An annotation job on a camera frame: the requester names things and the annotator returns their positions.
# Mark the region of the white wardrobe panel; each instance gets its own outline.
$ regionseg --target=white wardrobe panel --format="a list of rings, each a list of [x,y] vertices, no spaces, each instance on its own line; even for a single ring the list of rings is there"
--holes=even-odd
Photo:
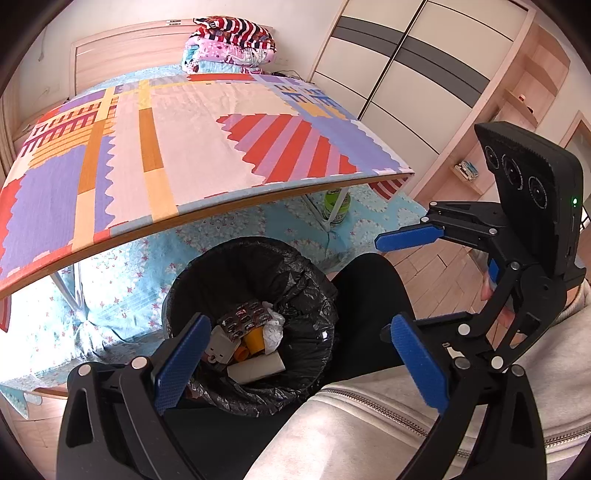
[[[354,116],[358,116],[365,105],[365,98],[361,95],[357,95],[347,87],[343,87],[318,72],[312,77],[312,83],[316,84],[320,90]]]
[[[438,152],[452,139],[471,110],[437,83],[396,61],[384,77],[373,102]]]
[[[410,192],[435,162],[437,153],[403,124],[372,103],[369,104],[362,122],[415,171],[415,175],[403,188],[405,192]]]
[[[421,0],[350,0],[343,16],[404,32],[420,5]]]
[[[527,16],[527,10],[509,0],[436,0],[436,2],[476,18],[511,40],[515,40]]]
[[[410,35],[461,60],[489,80],[513,45],[499,32],[431,2],[425,5]]]
[[[316,71],[367,98],[387,62],[386,55],[331,37]]]

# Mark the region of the black trash bag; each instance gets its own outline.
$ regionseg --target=black trash bag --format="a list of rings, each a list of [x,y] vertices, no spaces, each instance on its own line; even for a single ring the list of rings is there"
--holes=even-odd
[[[336,288],[295,248],[279,240],[243,237],[193,260],[174,281],[162,309],[169,336],[178,335],[195,312],[212,327],[249,300],[268,301],[285,317],[277,351],[285,371],[248,385],[200,362],[190,381],[196,395],[230,413],[273,415],[305,400],[319,382],[335,343]]]

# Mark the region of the blue gripper pad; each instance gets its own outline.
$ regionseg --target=blue gripper pad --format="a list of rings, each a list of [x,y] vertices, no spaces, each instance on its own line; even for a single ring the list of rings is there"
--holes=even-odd
[[[381,233],[375,238],[375,248],[381,252],[402,250],[432,244],[443,236],[442,228],[434,225],[402,227],[394,232]]]
[[[177,345],[154,381],[154,408],[159,415],[176,406],[207,348],[212,324],[201,315]]]
[[[488,274],[493,282],[499,283],[499,266],[494,260],[491,260],[491,264],[488,266]]]
[[[425,403],[436,408],[439,415],[443,415],[449,403],[447,378],[409,322],[412,320],[407,320],[400,314],[392,319],[390,326],[392,343],[408,368]]]

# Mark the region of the wooden headboard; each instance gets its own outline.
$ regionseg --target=wooden headboard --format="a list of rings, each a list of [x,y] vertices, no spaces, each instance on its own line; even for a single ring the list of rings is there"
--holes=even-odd
[[[197,29],[192,19],[162,20],[107,30],[72,44],[70,97],[117,75],[181,62]]]

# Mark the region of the zipper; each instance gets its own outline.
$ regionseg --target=zipper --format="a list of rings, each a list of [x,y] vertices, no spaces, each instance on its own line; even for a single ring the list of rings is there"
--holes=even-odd
[[[416,435],[419,435],[423,438],[427,438],[429,435],[429,431],[424,429],[423,427],[417,425],[411,420],[406,419],[402,415],[389,410],[388,408],[384,407],[383,405],[378,404],[368,398],[365,398],[362,395],[357,393],[349,392],[346,390],[341,390],[340,388],[323,388],[320,392],[329,393],[333,395],[340,395],[342,397],[346,397],[350,400],[357,401],[366,407],[371,408],[372,410],[378,412],[379,414],[383,415],[384,417],[389,418],[393,422],[399,424],[400,426],[414,432]],[[591,423],[584,425],[583,427],[573,430],[572,432],[564,433],[562,435],[555,435],[553,437],[548,437],[544,439],[544,447],[546,450],[556,447],[558,445],[563,445],[568,442],[573,442],[575,440],[579,440],[591,433]],[[459,458],[469,458],[470,452],[468,450],[458,449],[456,456]]]

